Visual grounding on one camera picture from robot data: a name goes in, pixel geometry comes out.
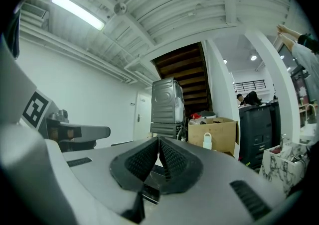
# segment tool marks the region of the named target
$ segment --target door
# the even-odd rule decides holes
[[[151,126],[151,100],[151,96],[138,93],[134,119],[134,140],[145,139],[149,136]]]

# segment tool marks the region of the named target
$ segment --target white column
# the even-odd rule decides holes
[[[233,80],[229,75],[223,57],[212,39],[206,40],[203,44],[213,110],[219,117],[238,121],[240,126]],[[235,144],[234,156],[236,159],[239,157],[239,146],[240,141],[239,144]]]
[[[299,106],[295,88],[285,64],[261,31],[249,28],[245,36],[259,53],[272,77],[279,101],[282,133],[285,133],[293,142],[299,143]]]

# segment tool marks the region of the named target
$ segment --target ceiling light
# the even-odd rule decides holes
[[[78,16],[79,18],[86,21],[88,24],[92,25],[98,30],[102,30],[102,28],[104,27],[104,23],[101,22],[97,17],[93,16],[88,11],[79,7],[77,4],[71,2],[70,0],[51,0],[51,1],[52,3]]]

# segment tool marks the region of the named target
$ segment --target wooden staircase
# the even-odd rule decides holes
[[[212,111],[201,43],[164,54],[153,63],[162,79],[174,77],[183,88],[186,117],[195,112]]]

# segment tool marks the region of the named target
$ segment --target white bottle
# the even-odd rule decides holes
[[[211,134],[208,132],[204,134],[203,148],[211,150]]]

